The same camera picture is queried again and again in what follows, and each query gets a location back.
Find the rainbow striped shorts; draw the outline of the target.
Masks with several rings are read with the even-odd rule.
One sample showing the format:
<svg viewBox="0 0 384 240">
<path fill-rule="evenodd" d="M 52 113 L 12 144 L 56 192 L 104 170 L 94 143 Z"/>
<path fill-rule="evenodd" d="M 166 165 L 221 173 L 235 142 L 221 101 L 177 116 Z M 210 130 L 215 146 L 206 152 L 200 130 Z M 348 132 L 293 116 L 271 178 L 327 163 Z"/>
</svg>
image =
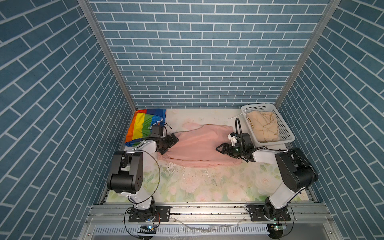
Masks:
<svg viewBox="0 0 384 240">
<path fill-rule="evenodd" d="M 166 109 L 144 109 L 136 111 L 126 135 L 126 147 L 135 146 L 142 138 L 149 137 L 152 125 L 160 121 L 165 121 L 165 119 Z"/>
</svg>

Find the white plastic laundry basket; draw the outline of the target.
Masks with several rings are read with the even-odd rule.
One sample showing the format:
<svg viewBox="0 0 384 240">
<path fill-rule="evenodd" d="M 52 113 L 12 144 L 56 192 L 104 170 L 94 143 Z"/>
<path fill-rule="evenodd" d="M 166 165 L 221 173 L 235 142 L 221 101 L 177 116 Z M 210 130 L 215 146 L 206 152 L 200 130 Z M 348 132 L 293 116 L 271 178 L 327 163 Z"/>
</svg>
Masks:
<svg viewBox="0 0 384 240">
<path fill-rule="evenodd" d="M 241 111 L 256 146 L 285 145 L 296 139 L 274 105 L 246 105 L 241 107 Z"/>
</svg>

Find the pink shorts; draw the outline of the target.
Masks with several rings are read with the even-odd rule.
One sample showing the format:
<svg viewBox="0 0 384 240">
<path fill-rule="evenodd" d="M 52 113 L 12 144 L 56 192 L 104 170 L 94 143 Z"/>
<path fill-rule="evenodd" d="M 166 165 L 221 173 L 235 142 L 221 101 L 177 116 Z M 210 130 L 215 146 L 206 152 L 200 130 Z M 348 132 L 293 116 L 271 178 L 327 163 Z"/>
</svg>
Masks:
<svg viewBox="0 0 384 240">
<path fill-rule="evenodd" d="M 232 158 L 216 151 L 216 147 L 229 143 L 228 135 L 233 127 L 224 125 L 203 125 L 198 129 L 177 132 L 179 139 L 165 154 L 158 154 L 158 158 L 182 167 L 214 168 L 220 166 L 236 166 L 241 159 Z"/>
</svg>

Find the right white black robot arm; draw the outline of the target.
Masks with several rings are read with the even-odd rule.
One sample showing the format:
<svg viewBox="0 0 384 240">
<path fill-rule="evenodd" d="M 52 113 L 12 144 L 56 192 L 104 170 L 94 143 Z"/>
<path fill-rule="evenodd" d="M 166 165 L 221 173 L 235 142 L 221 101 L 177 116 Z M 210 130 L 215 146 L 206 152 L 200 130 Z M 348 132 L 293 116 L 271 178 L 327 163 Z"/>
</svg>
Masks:
<svg viewBox="0 0 384 240">
<path fill-rule="evenodd" d="M 282 179 L 272 195 L 267 197 L 262 213 L 267 220 L 274 221 L 287 214 L 289 203 L 302 191 L 315 183 L 318 173 L 299 148 L 288 150 L 254 147 L 249 134 L 231 133 L 230 143 L 216 147 L 216 151 L 245 162 L 277 165 Z"/>
</svg>

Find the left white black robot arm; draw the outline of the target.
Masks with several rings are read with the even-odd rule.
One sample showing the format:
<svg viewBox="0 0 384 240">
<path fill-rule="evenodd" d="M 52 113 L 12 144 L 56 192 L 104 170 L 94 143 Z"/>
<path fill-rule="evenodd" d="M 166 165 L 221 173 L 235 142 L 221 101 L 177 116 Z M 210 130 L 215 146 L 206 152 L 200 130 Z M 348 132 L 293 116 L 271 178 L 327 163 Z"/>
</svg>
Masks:
<svg viewBox="0 0 384 240">
<path fill-rule="evenodd" d="M 168 134 L 162 125 L 154 125 L 148 137 L 133 140 L 135 146 L 131 150 L 116 151 L 113 154 L 107 188 L 127 197 L 133 204 L 128 210 L 131 222 L 152 222 L 160 218 L 153 194 L 141 190 L 144 181 L 144 159 L 152 158 L 152 154 L 156 152 L 163 155 L 178 142 L 179 139 L 174 133 Z"/>
</svg>

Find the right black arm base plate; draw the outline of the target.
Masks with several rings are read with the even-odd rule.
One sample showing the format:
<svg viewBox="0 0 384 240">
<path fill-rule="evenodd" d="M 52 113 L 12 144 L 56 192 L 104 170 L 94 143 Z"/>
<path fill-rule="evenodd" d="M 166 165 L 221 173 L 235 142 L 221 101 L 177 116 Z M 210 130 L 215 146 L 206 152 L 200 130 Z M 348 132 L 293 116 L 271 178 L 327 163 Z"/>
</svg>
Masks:
<svg viewBox="0 0 384 240">
<path fill-rule="evenodd" d="M 246 205 L 246 211 L 249 213 L 252 222 L 263 221 L 290 221 L 291 216 L 288 207 L 275 209 L 272 205 Z"/>
</svg>

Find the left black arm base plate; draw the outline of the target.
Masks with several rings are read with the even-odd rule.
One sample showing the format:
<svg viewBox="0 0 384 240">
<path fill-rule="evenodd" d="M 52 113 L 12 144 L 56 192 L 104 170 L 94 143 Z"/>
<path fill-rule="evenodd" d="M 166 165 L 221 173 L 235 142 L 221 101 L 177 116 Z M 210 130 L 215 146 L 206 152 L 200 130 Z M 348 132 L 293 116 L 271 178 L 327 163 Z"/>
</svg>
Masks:
<svg viewBox="0 0 384 240">
<path fill-rule="evenodd" d="M 170 219 L 171 207 L 156 206 L 150 207 L 148 210 L 137 210 L 135 208 L 131 208 L 128 210 L 127 214 L 130 223 L 150 223 L 153 221 L 167 223 Z"/>
</svg>

